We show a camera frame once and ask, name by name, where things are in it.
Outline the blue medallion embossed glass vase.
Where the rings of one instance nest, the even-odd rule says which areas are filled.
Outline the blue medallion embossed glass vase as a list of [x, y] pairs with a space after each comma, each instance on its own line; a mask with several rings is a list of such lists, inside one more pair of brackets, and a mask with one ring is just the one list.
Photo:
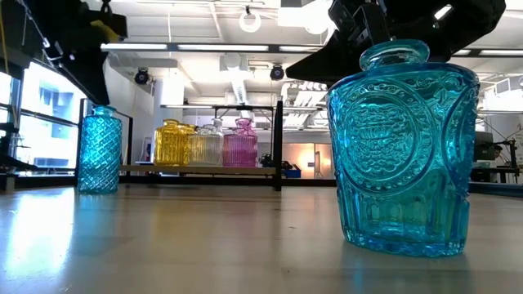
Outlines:
[[327, 109], [345, 239], [405, 256], [455, 256], [467, 240], [479, 80], [426, 43], [380, 43]]

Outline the clear fine-ribbed glass vase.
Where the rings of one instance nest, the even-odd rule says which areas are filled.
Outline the clear fine-ribbed glass vase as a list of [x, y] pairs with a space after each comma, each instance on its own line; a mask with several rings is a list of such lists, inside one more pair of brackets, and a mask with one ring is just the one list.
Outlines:
[[222, 166], [223, 134], [211, 124], [199, 127], [189, 135], [190, 166]]

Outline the wooden shelf board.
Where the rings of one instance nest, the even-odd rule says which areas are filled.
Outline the wooden shelf board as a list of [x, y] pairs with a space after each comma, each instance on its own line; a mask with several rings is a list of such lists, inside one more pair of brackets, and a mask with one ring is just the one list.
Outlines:
[[163, 172], [210, 175], [249, 175], [271, 176], [275, 174], [274, 167], [163, 167], [154, 165], [122, 165], [123, 172]]

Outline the white ceiling light panel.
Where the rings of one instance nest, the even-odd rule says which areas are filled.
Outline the white ceiling light panel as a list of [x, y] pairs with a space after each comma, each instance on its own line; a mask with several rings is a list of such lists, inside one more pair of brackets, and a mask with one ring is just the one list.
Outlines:
[[325, 7], [281, 7], [277, 23], [281, 27], [303, 28], [310, 34], [322, 34], [333, 24]]

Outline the black computer monitor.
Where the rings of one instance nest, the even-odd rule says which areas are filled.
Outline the black computer monitor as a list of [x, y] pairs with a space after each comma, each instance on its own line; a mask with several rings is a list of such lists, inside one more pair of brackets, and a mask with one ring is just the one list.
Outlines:
[[474, 161], [495, 160], [494, 155], [494, 136], [492, 133], [477, 131], [474, 144]]

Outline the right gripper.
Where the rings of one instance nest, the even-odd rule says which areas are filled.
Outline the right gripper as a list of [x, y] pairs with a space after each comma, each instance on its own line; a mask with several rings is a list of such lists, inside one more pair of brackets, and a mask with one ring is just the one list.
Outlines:
[[333, 0], [329, 18], [334, 32], [317, 52], [289, 66], [289, 78], [333, 85], [361, 71], [362, 47], [407, 39], [408, 23], [400, 21], [406, 0]]

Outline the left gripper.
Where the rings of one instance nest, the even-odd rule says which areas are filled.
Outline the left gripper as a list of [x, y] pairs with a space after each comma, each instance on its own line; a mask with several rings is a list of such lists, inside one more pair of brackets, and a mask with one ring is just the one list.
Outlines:
[[91, 9], [84, 0], [40, 0], [43, 51], [59, 59], [59, 71], [95, 105], [109, 105], [100, 45], [127, 38], [127, 17], [100, 0]]

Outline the black tripod stand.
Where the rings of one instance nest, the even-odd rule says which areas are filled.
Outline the black tripod stand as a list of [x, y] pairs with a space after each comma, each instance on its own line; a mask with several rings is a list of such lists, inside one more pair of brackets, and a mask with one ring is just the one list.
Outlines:
[[521, 174], [521, 169], [516, 160], [516, 140], [508, 139], [494, 142], [494, 158], [502, 161], [494, 168], [499, 174], [500, 182], [506, 184], [507, 175], [512, 174], [514, 181], [518, 183], [517, 178]]

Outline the yellow ribbed glass vase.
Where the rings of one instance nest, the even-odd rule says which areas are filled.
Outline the yellow ribbed glass vase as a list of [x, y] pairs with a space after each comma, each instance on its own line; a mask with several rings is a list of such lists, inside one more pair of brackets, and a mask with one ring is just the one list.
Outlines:
[[164, 119], [155, 130], [154, 164], [179, 167], [183, 163], [183, 135], [176, 119]]

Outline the pink ribbed glass vase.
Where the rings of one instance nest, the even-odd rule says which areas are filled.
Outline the pink ribbed glass vase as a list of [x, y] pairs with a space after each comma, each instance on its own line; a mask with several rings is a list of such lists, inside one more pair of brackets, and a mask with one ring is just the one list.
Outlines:
[[225, 167], [257, 166], [257, 133], [251, 118], [237, 118], [236, 128], [224, 135], [223, 165]]

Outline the blue diamond-textured glass vase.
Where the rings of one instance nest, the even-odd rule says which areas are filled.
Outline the blue diamond-textured glass vase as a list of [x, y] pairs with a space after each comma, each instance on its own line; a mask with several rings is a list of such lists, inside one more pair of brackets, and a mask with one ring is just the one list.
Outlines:
[[77, 183], [81, 194], [118, 190], [123, 124], [114, 113], [110, 106], [94, 105], [83, 120]]

